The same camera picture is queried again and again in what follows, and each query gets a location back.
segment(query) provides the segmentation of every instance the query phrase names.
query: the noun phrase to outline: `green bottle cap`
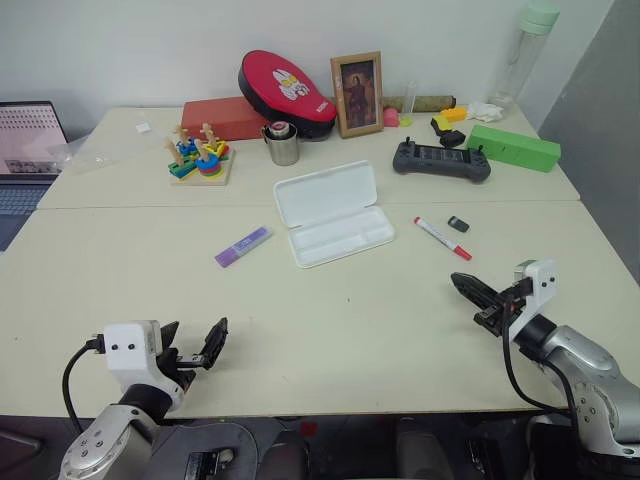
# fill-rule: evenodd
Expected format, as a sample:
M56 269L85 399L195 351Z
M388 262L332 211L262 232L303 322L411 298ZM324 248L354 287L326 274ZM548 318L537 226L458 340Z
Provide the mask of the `green bottle cap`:
M553 3L529 2L520 17L520 29L534 35L546 35L559 15L560 9Z

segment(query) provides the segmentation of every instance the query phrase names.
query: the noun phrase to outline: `stainless steel mug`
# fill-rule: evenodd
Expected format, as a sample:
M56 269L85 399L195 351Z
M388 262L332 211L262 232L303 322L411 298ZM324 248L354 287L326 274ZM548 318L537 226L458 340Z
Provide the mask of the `stainless steel mug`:
M284 167L298 161L298 130L294 125L274 122L262 127L262 137L269 147L273 163Z

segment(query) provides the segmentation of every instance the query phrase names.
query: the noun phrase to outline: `red box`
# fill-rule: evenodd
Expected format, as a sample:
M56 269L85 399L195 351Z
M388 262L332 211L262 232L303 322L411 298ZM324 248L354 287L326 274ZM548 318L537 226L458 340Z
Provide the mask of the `red box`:
M256 112L244 97L215 98L187 102L182 111L182 128L188 135L206 141L200 133L202 124L208 123L221 140L262 138L261 128L269 121Z

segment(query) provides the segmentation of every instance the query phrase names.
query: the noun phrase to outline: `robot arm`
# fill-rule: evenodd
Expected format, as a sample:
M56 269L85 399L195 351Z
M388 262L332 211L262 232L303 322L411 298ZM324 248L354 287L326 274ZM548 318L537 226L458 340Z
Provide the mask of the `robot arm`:
M510 341L540 366L563 395L574 399L574 428L592 467L613 474L622 468L626 474L640 475L640 389L622 375L604 348L539 314L556 292L553 261L519 265L515 283L500 293L471 275L454 273L451 279L464 297L482 309L474 317L476 323L498 337L507 318ZM505 315L507 298L512 313ZM566 379L569 392L554 370Z
M178 328L157 321L110 325L104 330L107 365L124 395L107 406L67 450L59 480L134 480L151 458L158 424L175 410L195 378L210 369L227 336L227 319L209 332L199 354L186 359L170 348Z

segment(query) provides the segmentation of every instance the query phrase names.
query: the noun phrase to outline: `laptop keyboard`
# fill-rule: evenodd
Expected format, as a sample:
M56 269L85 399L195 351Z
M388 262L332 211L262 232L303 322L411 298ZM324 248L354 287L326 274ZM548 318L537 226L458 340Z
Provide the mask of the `laptop keyboard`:
M30 215L46 188L8 188L0 186L0 215Z

